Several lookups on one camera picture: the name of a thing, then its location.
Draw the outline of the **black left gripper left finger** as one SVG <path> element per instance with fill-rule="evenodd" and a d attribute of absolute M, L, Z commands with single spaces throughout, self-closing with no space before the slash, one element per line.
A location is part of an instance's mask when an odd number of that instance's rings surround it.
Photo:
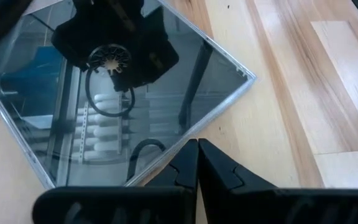
<path fill-rule="evenodd" d="M 198 142 L 190 139 L 143 187 L 58 187 L 32 209 L 34 224 L 195 224 Z"/>

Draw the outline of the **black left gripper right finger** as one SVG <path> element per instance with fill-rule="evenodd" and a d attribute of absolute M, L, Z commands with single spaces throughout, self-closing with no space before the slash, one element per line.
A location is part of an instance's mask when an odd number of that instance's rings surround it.
<path fill-rule="evenodd" d="M 199 140 L 209 224 L 358 224 L 358 189 L 280 188 Z"/>

